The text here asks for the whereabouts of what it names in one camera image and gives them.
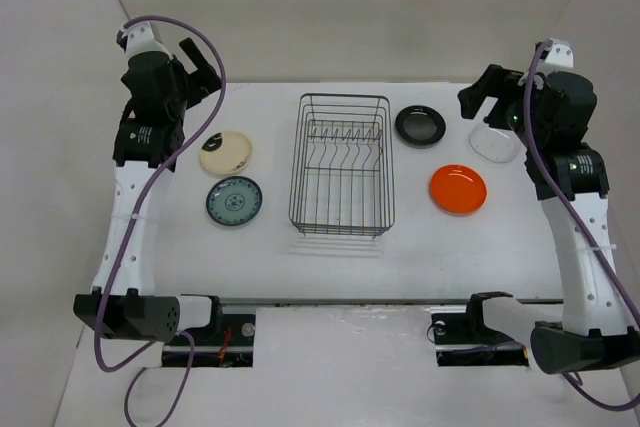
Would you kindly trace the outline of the clear glass plate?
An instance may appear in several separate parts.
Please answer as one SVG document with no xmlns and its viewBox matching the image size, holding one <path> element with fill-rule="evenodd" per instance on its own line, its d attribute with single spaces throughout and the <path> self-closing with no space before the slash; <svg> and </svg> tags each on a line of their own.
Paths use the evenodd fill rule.
<svg viewBox="0 0 640 427">
<path fill-rule="evenodd" d="M 520 143 L 508 132 L 477 124 L 468 137 L 471 149 L 495 164 L 512 162 L 520 151 Z"/>
</svg>

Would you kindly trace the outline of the cream plate with black mark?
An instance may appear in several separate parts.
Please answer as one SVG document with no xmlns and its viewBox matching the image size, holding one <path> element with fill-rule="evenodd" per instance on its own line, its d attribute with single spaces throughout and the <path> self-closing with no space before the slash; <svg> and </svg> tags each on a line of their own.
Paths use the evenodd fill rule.
<svg viewBox="0 0 640 427">
<path fill-rule="evenodd" d="M 231 176 L 241 172 L 251 161 L 253 145 L 238 131 L 222 131 L 209 137 L 202 145 L 199 160 L 202 168 L 216 176 Z"/>
</svg>

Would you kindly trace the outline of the orange round plate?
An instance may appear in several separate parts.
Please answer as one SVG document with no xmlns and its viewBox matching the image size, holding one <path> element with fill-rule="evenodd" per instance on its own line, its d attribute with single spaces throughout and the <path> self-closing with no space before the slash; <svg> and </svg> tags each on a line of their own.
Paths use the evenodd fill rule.
<svg viewBox="0 0 640 427">
<path fill-rule="evenodd" d="M 485 204 L 488 189 L 484 179 L 475 170 L 465 165 L 449 164 L 433 173 L 429 181 L 429 194 L 444 212 L 466 216 Z"/>
</svg>

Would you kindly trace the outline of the blue white patterned plate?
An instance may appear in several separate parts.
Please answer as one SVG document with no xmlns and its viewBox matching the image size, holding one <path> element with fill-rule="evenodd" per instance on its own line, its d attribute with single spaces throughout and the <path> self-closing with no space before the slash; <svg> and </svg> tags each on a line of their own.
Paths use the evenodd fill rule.
<svg viewBox="0 0 640 427">
<path fill-rule="evenodd" d="M 209 190 L 205 209 L 216 224 L 240 227 L 257 216 L 262 204 L 263 193 L 254 180 L 245 176 L 230 176 Z"/>
</svg>

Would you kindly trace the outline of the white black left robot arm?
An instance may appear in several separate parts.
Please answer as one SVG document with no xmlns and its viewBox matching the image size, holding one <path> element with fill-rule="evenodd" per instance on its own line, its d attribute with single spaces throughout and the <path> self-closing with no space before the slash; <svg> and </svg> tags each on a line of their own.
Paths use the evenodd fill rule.
<svg viewBox="0 0 640 427">
<path fill-rule="evenodd" d="M 74 299 L 74 314 L 105 339 L 168 343 L 181 328 L 175 296 L 155 295 L 152 254 L 160 211 L 176 167 L 164 162 L 185 141 L 186 111 L 221 87 L 221 79 L 191 38 L 183 64 L 154 43 L 127 38 L 122 77 L 131 97 L 115 137 L 115 196 L 107 243 L 88 294 Z"/>
</svg>

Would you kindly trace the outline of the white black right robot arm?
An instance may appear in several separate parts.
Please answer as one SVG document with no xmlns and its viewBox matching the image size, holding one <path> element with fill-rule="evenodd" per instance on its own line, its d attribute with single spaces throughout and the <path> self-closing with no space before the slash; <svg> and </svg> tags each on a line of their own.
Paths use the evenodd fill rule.
<svg viewBox="0 0 640 427">
<path fill-rule="evenodd" d="M 597 96 L 588 79 L 571 72 L 537 74 L 531 87 L 525 78 L 491 64 L 458 94 L 465 119 L 495 99 L 484 121 L 525 146 L 526 172 L 552 232 L 562 318 L 539 320 L 525 311 L 522 336 L 547 374 L 619 368 L 639 358 L 639 311 L 614 269 L 604 160 L 583 140 Z"/>
</svg>

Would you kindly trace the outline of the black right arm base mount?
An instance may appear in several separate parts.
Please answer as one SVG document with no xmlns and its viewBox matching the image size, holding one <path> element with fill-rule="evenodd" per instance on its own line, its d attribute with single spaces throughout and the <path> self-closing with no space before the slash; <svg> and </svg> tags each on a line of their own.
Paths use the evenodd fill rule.
<svg viewBox="0 0 640 427">
<path fill-rule="evenodd" d="M 439 367 L 528 367 L 526 347 L 506 334 L 474 327 L 465 312 L 431 312 L 427 338 Z"/>
</svg>

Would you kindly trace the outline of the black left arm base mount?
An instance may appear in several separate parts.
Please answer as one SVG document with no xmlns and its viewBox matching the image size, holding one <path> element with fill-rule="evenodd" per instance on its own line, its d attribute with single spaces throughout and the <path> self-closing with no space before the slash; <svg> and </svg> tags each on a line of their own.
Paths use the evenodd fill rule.
<svg viewBox="0 0 640 427">
<path fill-rule="evenodd" d="M 195 342 L 193 367 L 251 368 L 256 311 L 250 305 L 219 304 L 207 326 L 189 329 Z"/>
</svg>

